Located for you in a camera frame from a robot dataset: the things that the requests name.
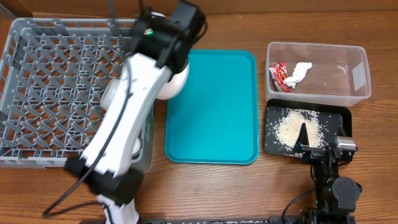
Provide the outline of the small white bowl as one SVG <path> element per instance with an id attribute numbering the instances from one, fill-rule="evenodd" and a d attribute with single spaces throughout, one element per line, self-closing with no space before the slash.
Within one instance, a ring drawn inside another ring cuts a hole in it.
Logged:
<path id="1" fill-rule="evenodd" d="M 120 84 L 120 79 L 114 78 L 109 82 L 108 86 L 105 88 L 104 93 L 100 99 L 100 107 L 102 107 L 102 109 L 104 109 L 105 111 L 109 109 L 119 84 Z"/>

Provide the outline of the white cup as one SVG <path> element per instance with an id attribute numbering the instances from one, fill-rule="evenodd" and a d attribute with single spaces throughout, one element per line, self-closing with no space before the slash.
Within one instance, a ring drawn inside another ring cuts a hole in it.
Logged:
<path id="1" fill-rule="evenodd" d="M 141 140 L 139 138 L 136 138 L 132 149 L 132 156 L 131 156 L 132 160 L 137 159 L 139 157 L 140 150 L 141 150 Z"/>

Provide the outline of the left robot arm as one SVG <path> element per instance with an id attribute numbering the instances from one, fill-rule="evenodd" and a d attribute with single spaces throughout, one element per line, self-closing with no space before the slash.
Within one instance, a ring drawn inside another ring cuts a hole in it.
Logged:
<path id="1" fill-rule="evenodd" d="M 83 153 L 65 163 L 77 184 L 87 184 L 96 195 L 107 223 L 139 221 L 134 197 L 144 173 L 131 165 L 134 143 L 162 87 L 183 72 L 207 28 L 203 11 L 188 1 L 180 1 L 170 18 L 140 8 L 121 52 L 119 85 L 101 125 Z"/>

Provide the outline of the large white plate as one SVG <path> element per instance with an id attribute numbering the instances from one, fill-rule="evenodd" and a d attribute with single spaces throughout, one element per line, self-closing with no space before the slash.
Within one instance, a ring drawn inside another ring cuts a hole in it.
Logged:
<path id="1" fill-rule="evenodd" d="M 171 81 L 165 83 L 160 89 L 157 99 L 168 100 L 177 96 L 187 82 L 190 64 L 187 63 L 182 72 L 175 74 Z"/>

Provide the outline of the white napkin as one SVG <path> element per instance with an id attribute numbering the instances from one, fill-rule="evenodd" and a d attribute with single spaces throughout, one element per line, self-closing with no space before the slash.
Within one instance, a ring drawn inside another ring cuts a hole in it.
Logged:
<path id="1" fill-rule="evenodd" d="M 296 84 L 300 83 L 306 76 L 309 69 L 312 68 L 312 62 L 299 62 L 296 64 L 293 74 L 283 80 L 283 83 L 288 87 L 295 88 Z"/>

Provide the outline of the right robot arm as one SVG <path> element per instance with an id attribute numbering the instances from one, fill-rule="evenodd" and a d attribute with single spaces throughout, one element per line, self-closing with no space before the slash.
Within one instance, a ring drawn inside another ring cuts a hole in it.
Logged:
<path id="1" fill-rule="evenodd" d="M 314 188 L 299 195 L 284 208 L 282 223 L 355 223 L 350 214 L 356 210 L 356 202 L 362 186 L 349 177 L 339 175 L 339 167 L 353 160 L 358 147 L 351 137 L 345 136 L 344 129 L 338 128 L 339 135 L 333 143 L 321 148 L 310 147 L 307 128 L 301 125 L 294 152 L 301 153 L 301 163 L 309 164 Z M 298 200 L 315 193 L 316 207 L 309 208 L 298 218 L 287 218 L 287 210 Z"/>

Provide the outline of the red snack wrapper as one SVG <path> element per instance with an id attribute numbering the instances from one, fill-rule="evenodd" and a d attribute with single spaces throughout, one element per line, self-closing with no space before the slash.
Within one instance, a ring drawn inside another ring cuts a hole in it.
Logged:
<path id="1" fill-rule="evenodd" d="M 290 93 L 289 87 L 284 83 L 287 78 L 287 67 L 285 62 L 272 63 L 269 65 L 269 72 L 274 85 L 279 92 Z"/>

